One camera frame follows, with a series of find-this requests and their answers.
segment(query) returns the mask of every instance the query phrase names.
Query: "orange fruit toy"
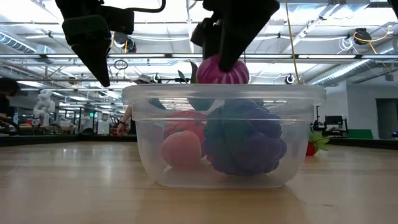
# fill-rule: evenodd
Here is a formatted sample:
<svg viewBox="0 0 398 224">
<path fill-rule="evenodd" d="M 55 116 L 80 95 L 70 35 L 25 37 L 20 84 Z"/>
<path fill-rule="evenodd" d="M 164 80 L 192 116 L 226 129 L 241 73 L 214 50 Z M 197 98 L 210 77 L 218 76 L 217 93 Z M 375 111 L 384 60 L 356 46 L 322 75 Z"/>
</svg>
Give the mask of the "orange fruit toy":
<svg viewBox="0 0 398 224">
<path fill-rule="evenodd" d="M 195 167 L 201 160 L 201 142 L 192 132 L 177 132 L 165 139 L 160 146 L 160 154 L 173 168 Z"/>
</svg>

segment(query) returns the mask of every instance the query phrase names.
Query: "computer monitor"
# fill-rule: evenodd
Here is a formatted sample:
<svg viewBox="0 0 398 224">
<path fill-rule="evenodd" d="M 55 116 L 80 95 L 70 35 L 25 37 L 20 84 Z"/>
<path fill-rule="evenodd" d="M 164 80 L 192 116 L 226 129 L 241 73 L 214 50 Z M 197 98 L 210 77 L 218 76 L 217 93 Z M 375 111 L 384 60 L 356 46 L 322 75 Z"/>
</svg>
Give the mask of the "computer monitor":
<svg viewBox="0 0 398 224">
<path fill-rule="evenodd" d="M 343 116 L 325 116 L 325 124 L 328 125 L 342 125 Z"/>
<path fill-rule="evenodd" d="M 102 120 L 103 121 L 107 121 L 108 120 L 108 118 L 109 118 L 109 114 L 102 114 Z"/>
</svg>

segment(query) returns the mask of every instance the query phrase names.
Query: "pink ball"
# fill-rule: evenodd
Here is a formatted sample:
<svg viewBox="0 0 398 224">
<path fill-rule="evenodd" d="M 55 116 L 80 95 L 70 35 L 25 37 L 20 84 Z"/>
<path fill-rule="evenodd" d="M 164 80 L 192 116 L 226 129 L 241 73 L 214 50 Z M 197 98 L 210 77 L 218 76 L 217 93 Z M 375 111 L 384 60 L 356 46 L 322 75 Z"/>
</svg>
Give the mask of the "pink ball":
<svg viewBox="0 0 398 224">
<path fill-rule="evenodd" d="M 195 167 L 201 160 L 201 142 L 189 131 L 174 133 L 162 143 L 160 154 L 171 167 Z"/>
<path fill-rule="evenodd" d="M 198 83 L 202 84 L 248 84 L 249 70 L 241 61 L 237 61 L 229 72 L 218 68 L 218 55 L 204 60 L 197 71 Z"/>
</svg>

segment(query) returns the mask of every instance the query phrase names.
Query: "humanoid robot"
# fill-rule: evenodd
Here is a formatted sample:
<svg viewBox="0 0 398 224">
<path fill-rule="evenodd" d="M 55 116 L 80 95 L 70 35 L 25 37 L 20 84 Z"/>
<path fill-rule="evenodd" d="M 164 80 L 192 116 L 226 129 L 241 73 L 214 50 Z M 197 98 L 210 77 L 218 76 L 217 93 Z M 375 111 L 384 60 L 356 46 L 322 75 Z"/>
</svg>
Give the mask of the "humanoid robot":
<svg viewBox="0 0 398 224">
<path fill-rule="evenodd" d="M 32 125 L 36 126 L 39 124 L 38 119 L 42 118 L 42 126 L 48 126 L 50 122 L 50 113 L 55 111 L 55 103 L 50 99 L 52 91 L 42 90 L 37 96 L 37 103 L 33 109 L 34 121 Z"/>
</svg>

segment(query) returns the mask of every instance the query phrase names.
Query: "table surface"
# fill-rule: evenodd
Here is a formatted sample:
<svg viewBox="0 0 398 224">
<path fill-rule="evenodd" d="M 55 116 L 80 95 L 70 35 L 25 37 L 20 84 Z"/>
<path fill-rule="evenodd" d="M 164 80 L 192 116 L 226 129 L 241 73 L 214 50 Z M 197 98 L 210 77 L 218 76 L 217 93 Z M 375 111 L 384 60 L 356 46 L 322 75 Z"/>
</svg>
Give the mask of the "table surface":
<svg viewBox="0 0 398 224">
<path fill-rule="evenodd" d="M 397 223 L 398 151 L 330 146 L 278 189 L 170 189 L 133 142 L 0 148 L 0 223 Z"/>
</svg>

